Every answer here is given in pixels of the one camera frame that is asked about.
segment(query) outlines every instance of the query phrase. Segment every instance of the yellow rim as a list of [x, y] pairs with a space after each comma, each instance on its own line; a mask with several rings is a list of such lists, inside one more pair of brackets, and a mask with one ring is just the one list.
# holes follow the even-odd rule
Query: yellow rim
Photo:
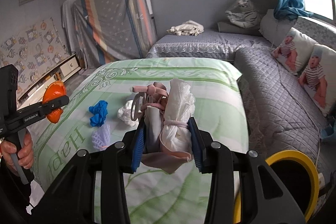
[[[305, 170], [307, 171], [309, 175], [310, 182], [311, 182], [311, 195], [310, 195], [310, 201], [309, 201], [308, 208], [304, 214], [306, 222], [307, 222], [315, 209], [315, 206], [317, 204], [317, 199], [319, 197], [319, 176], [318, 176], [316, 167], [314, 163], [311, 161], [311, 159], [308, 158], [307, 155], [299, 151], [296, 151], [296, 150], [280, 151], [270, 156], [266, 160], [266, 162], [268, 165], [272, 165], [280, 160], [292, 160], [292, 161], [299, 163], [305, 168]], [[236, 197], [235, 208], [234, 208], [234, 223], [239, 223], [240, 219], [241, 219], [241, 196], [240, 196], [240, 193], [238, 193]]]

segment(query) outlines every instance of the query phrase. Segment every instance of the white power adapter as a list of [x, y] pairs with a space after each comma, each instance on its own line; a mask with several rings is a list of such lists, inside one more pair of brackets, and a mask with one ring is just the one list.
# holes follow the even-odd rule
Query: white power adapter
[[322, 173], [319, 173], [319, 189], [321, 190], [326, 185], [324, 176]]

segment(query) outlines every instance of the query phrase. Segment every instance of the metal bolt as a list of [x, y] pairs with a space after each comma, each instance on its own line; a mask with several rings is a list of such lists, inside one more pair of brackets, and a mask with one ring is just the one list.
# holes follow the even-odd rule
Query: metal bolt
[[81, 149], [77, 152], [78, 157], [84, 157], [86, 155], [87, 151], [85, 149]]
[[215, 149], [221, 148], [221, 144], [219, 142], [212, 142], [211, 147]]
[[252, 157], [252, 158], [256, 158], [258, 156], [258, 152], [255, 151], [255, 150], [250, 150], [249, 151], [249, 155]]
[[122, 148], [124, 148], [125, 144], [124, 144], [123, 142], [116, 142], [116, 143], [114, 144], [114, 146], [115, 146], [115, 148], [117, 148], [117, 149], [122, 149]]

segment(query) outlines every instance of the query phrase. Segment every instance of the baby photo pillow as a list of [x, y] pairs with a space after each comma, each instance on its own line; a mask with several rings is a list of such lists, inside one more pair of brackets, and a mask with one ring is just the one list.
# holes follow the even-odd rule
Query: baby photo pillow
[[336, 51], [317, 44], [310, 56], [308, 65], [299, 77], [314, 103], [326, 116], [336, 102]]
[[280, 46], [272, 52], [272, 55], [289, 72], [296, 75], [307, 64], [315, 44], [317, 42], [314, 39], [291, 28]]

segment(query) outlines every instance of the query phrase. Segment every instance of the plastic bag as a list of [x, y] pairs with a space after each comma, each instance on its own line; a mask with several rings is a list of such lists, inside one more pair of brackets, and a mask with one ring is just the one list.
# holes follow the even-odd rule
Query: plastic bag
[[234, 25], [250, 28], [260, 24], [261, 16], [251, 0], [236, 0], [226, 11], [227, 18]]

